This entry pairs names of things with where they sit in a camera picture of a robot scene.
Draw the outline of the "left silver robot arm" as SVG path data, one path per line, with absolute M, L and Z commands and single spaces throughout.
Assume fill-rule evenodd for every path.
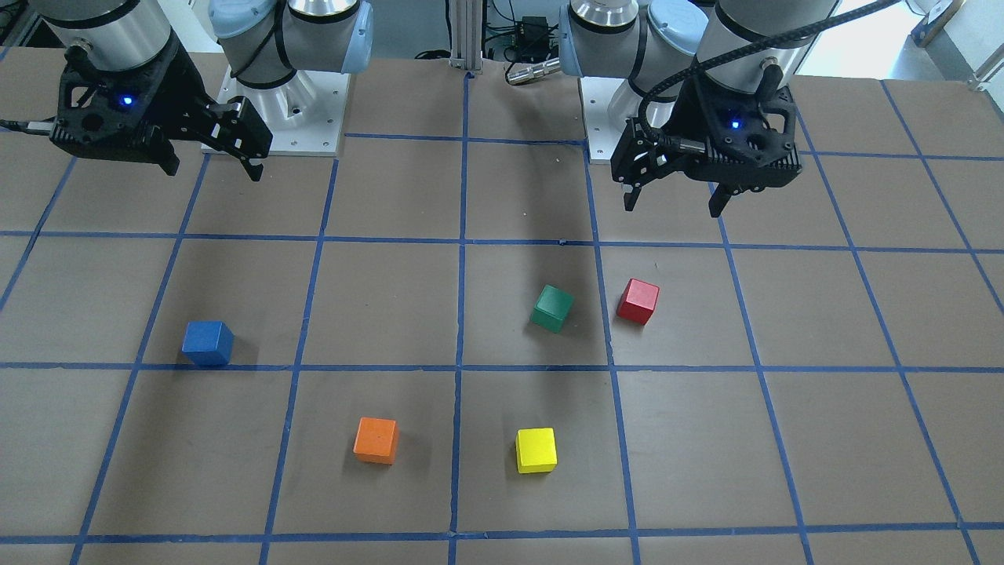
M 620 139 L 609 164 L 635 208 L 642 187 L 670 174 L 713 182 L 711 216 L 746 191 L 781 188 L 803 169 L 789 82 L 817 35 L 700 69 L 680 71 L 754 42 L 824 20 L 835 1 L 571 1 L 559 16 L 558 56 L 570 76 L 619 78 L 612 116 Z M 645 110 L 642 98 L 655 92 Z

